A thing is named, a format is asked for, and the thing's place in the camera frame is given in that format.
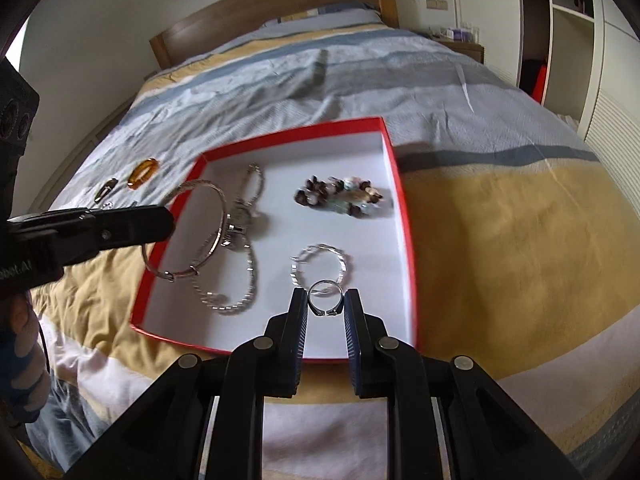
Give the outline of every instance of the orange ring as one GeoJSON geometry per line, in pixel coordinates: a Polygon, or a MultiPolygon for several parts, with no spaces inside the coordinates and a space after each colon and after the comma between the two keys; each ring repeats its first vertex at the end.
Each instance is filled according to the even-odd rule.
{"type": "Polygon", "coordinates": [[[127,186],[129,189],[134,190],[142,186],[147,180],[154,176],[155,172],[160,167],[160,163],[154,158],[148,158],[138,164],[135,169],[129,175],[127,180],[127,186]]]}

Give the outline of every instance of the nightstand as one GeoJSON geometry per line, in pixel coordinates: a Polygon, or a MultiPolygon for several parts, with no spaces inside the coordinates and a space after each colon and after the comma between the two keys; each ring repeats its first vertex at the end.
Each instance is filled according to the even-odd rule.
{"type": "Polygon", "coordinates": [[[484,47],[479,43],[468,43],[466,41],[452,41],[446,38],[431,38],[426,32],[413,31],[415,34],[419,34],[427,38],[428,40],[437,41],[439,44],[450,48],[454,52],[469,56],[471,59],[476,60],[478,63],[484,64],[484,47]]]}

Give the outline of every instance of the silver bolt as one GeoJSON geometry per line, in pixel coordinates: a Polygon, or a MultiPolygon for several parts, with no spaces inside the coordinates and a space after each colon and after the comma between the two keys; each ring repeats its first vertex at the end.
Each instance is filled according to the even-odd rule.
{"type": "Polygon", "coordinates": [[[378,344],[380,345],[380,348],[384,348],[385,350],[395,350],[400,346],[398,339],[386,335],[378,339],[378,344]]]}
{"type": "Polygon", "coordinates": [[[196,364],[198,364],[198,357],[194,354],[185,354],[178,359],[180,368],[193,368],[196,364]]]}
{"type": "Polygon", "coordinates": [[[453,359],[453,364],[456,365],[458,370],[471,370],[474,367],[474,362],[466,355],[459,355],[453,359]]]}
{"type": "Polygon", "coordinates": [[[273,339],[265,335],[258,337],[254,340],[254,346],[258,350],[268,350],[273,346],[273,339]]]}

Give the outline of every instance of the striped bedding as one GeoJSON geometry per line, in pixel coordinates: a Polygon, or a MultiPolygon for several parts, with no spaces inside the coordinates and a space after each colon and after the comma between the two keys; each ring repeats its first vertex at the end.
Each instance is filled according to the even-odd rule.
{"type": "MultiPolygon", "coordinates": [[[[640,430],[640,223],[573,131],[465,56],[377,24],[201,56],[145,84],[54,208],[150,156],[159,173],[111,200],[157,203],[212,147],[364,116],[384,117],[402,172],[421,351],[472,356],[604,478],[640,430]]],[[[139,250],[109,251],[33,291],[54,382],[29,432],[64,469],[183,353],[129,327],[142,271],[139,250]]],[[[299,391],[266,405],[264,477],[382,480],[384,403],[342,365],[305,366],[299,391]]]]}

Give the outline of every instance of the wooden headboard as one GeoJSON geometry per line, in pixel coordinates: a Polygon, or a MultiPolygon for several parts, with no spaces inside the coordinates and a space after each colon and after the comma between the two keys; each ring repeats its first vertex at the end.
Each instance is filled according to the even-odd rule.
{"type": "Polygon", "coordinates": [[[220,0],[184,18],[149,43],[160,68],[170,68],[251,32],[267,20],[353,1],[376,7],[386,25],[398,27],[396,0],[220,0]]]}

